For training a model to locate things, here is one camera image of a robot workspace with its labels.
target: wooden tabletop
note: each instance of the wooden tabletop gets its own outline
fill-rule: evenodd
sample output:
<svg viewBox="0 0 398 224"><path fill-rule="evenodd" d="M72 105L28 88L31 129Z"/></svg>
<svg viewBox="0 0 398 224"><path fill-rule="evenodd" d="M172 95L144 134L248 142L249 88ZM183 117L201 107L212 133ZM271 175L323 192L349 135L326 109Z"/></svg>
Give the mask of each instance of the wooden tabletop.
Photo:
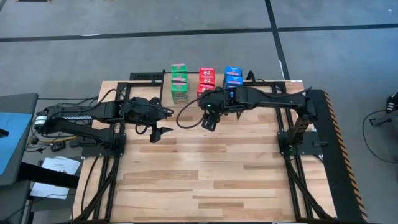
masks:
<svg viewBox="0 0 398 224"><path fill-rule="evenodd" d="M190 100L196 96L197 75L188 75ZM222 82L218 75L217 83ZM122 81L104 81L99 97ZM288 93L303 90L301 81L285 81ZM258 87L271 91L268 87ZM159 97L160 87L133 87L131 95ZM105 101L114 100L114 93ZM170 74L166 74L162 104L175 111L158 126L173 128L156 144L149 130L137 135L126 125L127 143L119 165L112 222L269 222L295 220L285 163L276 138L278 124L273 108L245 111L240 120L230 114L214 132L200 125L181 129L175 117L183 105L172 103ZM202 111L193 104L183 112L181 124L196 123ZM94 128L105 124L93 123ZM331 216L336 216L323 164L314 156L302 156L309 191ZM73 204L80 214L81 196L94 158L83 163ZM88 182L84 206L97 191L102 158ZM300 211L305 217L302 194L297 189ZM106 192L99 217L104 217Z"/></svg>

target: green box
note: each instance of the green box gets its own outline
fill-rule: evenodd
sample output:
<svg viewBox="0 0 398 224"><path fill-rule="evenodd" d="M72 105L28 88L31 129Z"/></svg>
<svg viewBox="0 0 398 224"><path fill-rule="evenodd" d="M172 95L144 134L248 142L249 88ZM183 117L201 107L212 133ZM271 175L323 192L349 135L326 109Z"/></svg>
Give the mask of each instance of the green box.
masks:
<svg viewBox="0 0 398 224"><path fill-rule="evenodd" d="M174 103L188 102L188 83L172 83L172 98Z"/></svg>
<svg viewBox="0 0 398 224"><path fill-rule="evenodd" d="M172 73L173 72L181 72L181 73L186 73L187 72L187 65L185 64L173 64L172 65Z"/></svg>
<svg viewBox="0 0 398 224"><path fill-rule="evenodd" d="M172 83L173 82L188 82L188 75L186 73L181 72L173 72L172 73Z"/></svg>

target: white paper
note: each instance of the white paper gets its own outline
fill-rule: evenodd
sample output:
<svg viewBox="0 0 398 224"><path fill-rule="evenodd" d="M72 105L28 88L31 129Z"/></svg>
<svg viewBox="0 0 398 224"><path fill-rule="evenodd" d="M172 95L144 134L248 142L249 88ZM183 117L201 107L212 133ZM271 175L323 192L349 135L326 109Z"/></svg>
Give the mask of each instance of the white paper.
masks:
<svg viewBox="0 0 398 224"><path fill-rule="evenodd" d="M73 159L68 159L66 157L57 156L56 158L45 158L42 167L58 172L64 172L66 174L74 175L76 174L77 169L80 166L79 161L74 161ZM57 187L50 184L41 184L35 183L33 185L32 191L30 192L30 196L34 197L46 197L48 198L58 198L58 199L66 199L67 194L69 192L69 188L66 187Z"/></svg>

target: stacked boxes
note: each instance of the stacked boxes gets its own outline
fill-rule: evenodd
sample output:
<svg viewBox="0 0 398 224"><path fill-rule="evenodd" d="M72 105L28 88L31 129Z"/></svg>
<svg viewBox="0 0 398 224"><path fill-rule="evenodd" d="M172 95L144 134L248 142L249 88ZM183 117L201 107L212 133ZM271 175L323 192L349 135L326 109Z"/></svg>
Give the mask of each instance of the stacked boxes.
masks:
<svg viewBox="0 0 398 224"><path fill-rule="evenodd" d="M214 68L201 68L199 70L199 85L197 97L199 98L205 90L214 90L216 85L216 74Z"/></svg>
<svg viewBox="0 0 398 224"><path fill-rule="evenodd" d="M243 85L242 70L227 66L224 72L224 87L233 88Z"/></svg>
<svg viewBox="0 0 398 224"><path fill-rule="evenodd" d="M171 92L174 103L188 102L188 75L185 64L172 65Z"/></svg>

